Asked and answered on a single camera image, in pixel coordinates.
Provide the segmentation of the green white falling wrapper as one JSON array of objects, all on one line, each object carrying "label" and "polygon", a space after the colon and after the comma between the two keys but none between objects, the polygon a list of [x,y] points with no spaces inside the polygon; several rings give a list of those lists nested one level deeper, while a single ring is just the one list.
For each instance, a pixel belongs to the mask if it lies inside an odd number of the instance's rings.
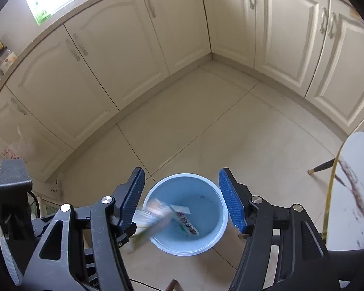
[{"label": "green white falling wrapper", "polygon": [[172,208],[158,199],[152,199],[146,206],[136,210],[133,222],[137,226],[135,234],[130,238],[129,249],[136,251],[147,243],[154,235],[163,231],[172,220]]}]

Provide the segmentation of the red white checkered wrapper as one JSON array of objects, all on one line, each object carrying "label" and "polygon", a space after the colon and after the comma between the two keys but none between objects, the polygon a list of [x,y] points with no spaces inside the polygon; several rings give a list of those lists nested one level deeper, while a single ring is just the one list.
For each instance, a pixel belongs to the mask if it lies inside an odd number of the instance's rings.
[{"label": "red white checkered wrapper", "polygon": [[188,215],[190,209],[186,206],[171,205],[170,208],[174,212],[174,219],[180,224],[181,228],[191,236],[198,236],[199,232],[196,227],[190,222]]}]

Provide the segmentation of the blue plastic trash bin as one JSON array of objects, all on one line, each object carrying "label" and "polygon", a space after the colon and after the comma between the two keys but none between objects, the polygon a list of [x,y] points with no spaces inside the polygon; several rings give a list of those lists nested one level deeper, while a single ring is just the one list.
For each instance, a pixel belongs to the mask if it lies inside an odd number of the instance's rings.
[{"label": "blue plastic trash bin", "polygon": [[150,241],[174,256],[196,256],[214,247],[228,223],[222,193],[211,180],[193,173],[164,178],[147,194],[143,206],[159,200],[172,209],[168,225]]}]

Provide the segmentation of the round white marble table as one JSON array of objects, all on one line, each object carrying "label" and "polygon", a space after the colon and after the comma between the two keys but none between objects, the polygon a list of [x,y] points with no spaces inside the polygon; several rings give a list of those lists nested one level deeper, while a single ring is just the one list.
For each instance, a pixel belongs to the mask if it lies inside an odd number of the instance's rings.
[{"label": "round white marble table", "polygon": [[364,132],[350,135],[336,156],[323,234],[329,250],[364,249]]}]

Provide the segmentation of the large sauce jar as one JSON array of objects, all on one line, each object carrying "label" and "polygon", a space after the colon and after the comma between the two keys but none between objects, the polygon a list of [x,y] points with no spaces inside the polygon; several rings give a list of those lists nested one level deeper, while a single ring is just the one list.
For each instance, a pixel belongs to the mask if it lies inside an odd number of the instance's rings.
[{"label": "large sauce jar", "polygon": [[5,74],[16,61],[17,55],[5,46],[0,38],[0,70]]}]

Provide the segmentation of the green dish soap bottle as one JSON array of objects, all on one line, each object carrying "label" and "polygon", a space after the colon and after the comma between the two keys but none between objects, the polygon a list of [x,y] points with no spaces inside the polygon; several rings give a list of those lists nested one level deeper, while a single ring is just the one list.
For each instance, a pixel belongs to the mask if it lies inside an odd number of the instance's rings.
[{"label": "green dish soap bottle", "polygon": [[35,8],[33,10],[33,16],[40,26],[43,22],[51,17],[51,12],[47,11],[43,5],[35,3]]}]

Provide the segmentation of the lower cream cabinets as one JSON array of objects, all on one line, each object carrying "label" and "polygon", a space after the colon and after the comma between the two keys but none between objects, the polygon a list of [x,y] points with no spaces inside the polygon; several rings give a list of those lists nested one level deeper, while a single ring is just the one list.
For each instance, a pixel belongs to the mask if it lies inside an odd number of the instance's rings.
[{"label": "lower cream cabinets", "polygon": [[364,118],[364,22],[347,0],[86,0],[2,62],[0,156],[46,181],[166,78],[215,54],[344,132]]}]

